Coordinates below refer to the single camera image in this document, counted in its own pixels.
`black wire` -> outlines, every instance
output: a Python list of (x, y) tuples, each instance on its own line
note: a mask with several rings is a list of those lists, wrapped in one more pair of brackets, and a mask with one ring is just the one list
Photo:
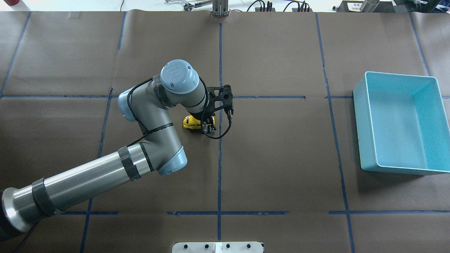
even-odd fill
[(134, 87), (130, 90), (130, 92), (128, 92), (128, 95), (126, 95), (126, 104), (128, 105), (128, 108), (130, 109), (131, 114), (133, 114), (133, 118), (135, 118), (135, 120), (136, 120), (137, 122), (139, 122), (139, 124), (141, 124), (141, 125), (144, 127), (144, 129), (145, 129), (145, 134), (142, 135), (139, 139), (137, 139), (137, 140), (133, 141), (132, 143), (128, 144), (127, 147), (129, 147), (129, 146), (131, 146), (131, 145), (134, 145), (134, 144), (138, 143), (138, 141), (142, 140), (143, 138), (147, 137), (147, 135), (149, 135), (149, 129), (148, 129), (147, 126), (144, 124), (144, 122), (142, 122), (142, 120), (136, 115), (134, 109), (131, 107), (130, 97), (131, 97), (131, 94), (133, 93), (133, 91), (135, 91), (135, 90), (136, 90), (137, 88), (139, 88), (140, 86), (142, 86), (142, 85), (144, 85), (144, 84), (146, 84), (146, 83), (148, 83), (149, 81), (152, 81), (152, 80), (153, 80), (153, 77), (150, 78), (150, 79), (148, 79), (148, 80), (143, 81), (142, 83), (140, 83), (140, 84), (138, 84), (138, 85), (136, 85), (136, 86), (134, 86)]
[(256, 1), (254, 1), (254, 2), (248, 7), (247, 11), (249, 11), (250, 8), (251, 8), (255, 3), (257, 3), (257, 2), (259, 2), (259, 4), (261, 4), (261, 2), (262, 2), (262, 6), (263, 6), (262, 8), (263, 8), (263, 9), (266, 8), (266, 4), (264, 3), (263, 0), (256, 0)]
[[(208, 89), (206, 88), (205, 82), (203, 81), (203, 79), (201, 77), (199, 77), (199, 78), (200, 78), (200, 81), (202, 81), (203, 87), (205, 88), (205, 96), (206, 96), (206, 101), (205, 101), (205, 104), (203, 106), (203, 111), (202, 111), (202, 116), (201, 116), (201, 124), (203, 126), (203, 118), (205, 117), (206, 107), (208, 106), (208, 103), (209, 103), (209, 96), (208, 96)], [(223, 136), (226, 135), (226, 133), (228, 133), (228, 131), (231, 128), (231, 115), (227, 114), (227, 118), (228, 118), (228, 128), (225, 130), (225, 132), (221, 136), (219, 136), (219, 137), (210, 136), (210, 135), (208, 135), (207, 133), (205, 133), (203, 131), (203, 127), (201, 128), (202, 134), (204, 134), (204, 135), (206, 135), (206, 137), (208, 137), (210, 139), (214, 139), (214, 140), (218, 140), (218, 139), (222, 138)]]
[(16, 250), (14, 250), (13, 253), (17, 253), (19, 252), (20, 248), (26, 243), (26, 241), (28, 240), (28, 238), (31, 236), (31, 234), (33, 233), (34, 229), (36, 228), (37, 224), (39, 224), (39, 221), (36, 222), (30, 229), (30, 231), (28, 232), (27, 236), (25, 236), (25, 238), (23, 238), (22, 242), (19, 244), (19, 246), (17, 246)]
[(290, 1), (290, 2), (288, 3), (288, 5), (286, 5), (286, 7), (284, 8), (283, 12), (288, 8), (288, 6), (289, 6), (291, 3), (297, 3), (297, 4), (298, 4), (298, 9), (300, 9), (300, 2), (298, 2), (298, 1)]

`yellow toy car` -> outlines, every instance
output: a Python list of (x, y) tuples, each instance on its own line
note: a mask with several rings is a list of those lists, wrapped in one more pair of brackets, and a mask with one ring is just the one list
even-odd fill
[[(216, 123), (214, 117), (212, 117), (212, 124), (208, 124), (208, 126), (214, 127), (214, 124)], [(192, 115), (186, 116), (183, 120), (183, 128), (184, 129), (201, 129), (202, 125), (200, 121), (196, 118), (194, 118)]]

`robotic arm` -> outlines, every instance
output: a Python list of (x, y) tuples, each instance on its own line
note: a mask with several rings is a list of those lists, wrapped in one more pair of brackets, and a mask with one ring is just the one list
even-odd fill
[[(215, 108), (216, 101), (221, 101), (222, 106)], [(127, 120), (139, 123), (143, 136), (92, 162), (21, 189), (3, 190), (0, 241), (27, 232), (45, 217), (149, 172), (169, 175), (182, 169), (187, 164), (186, 154), (167, 111), (177, 104), (202, 123), (205, 135), (212, 130), (215, 111), (224, 109), (230, 125), (233, 114), (231, 87), (207, 88), (190, 64), (179, 59), (164, 66), (160, 75), (121, 93), (118, 103)]]

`blue joint cap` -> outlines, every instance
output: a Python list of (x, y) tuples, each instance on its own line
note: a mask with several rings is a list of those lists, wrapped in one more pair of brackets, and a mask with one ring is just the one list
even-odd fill
[(185, 149), (181, 146), (181, 149), (166, 164), (159, 168), (158, 172), (161, 176), (169, 175), (184, 168), (187, 163), (188, 159), (186, 158)]
[(174, 94), (187, 94), (197, 88), (200, 78), (185, 60), (172, 60), (161, 70), (161, 83)]
[(123, 113), (123, 116), (128, 120), (128, 121), (136, 121), (135, 117), (133, 117), (133, 114), (130, 111), (130, 108), (128, 107), (128, 104), (126, 102), (126, 96), (128, 95), (128, 93), (130, 92), (132, 88), (127, 89), (126, 91), (122, 92), (119, 95), (119, 98), (117, 99), (117, 103), (119, 104), (119, 109), (120, 111)]

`blue plastic bin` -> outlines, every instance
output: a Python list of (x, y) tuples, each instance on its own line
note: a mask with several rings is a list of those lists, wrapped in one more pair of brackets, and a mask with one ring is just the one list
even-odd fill
[(363, 170), (450, 172), (450, 130), (436, 78), (366, 72), (353, 97)]

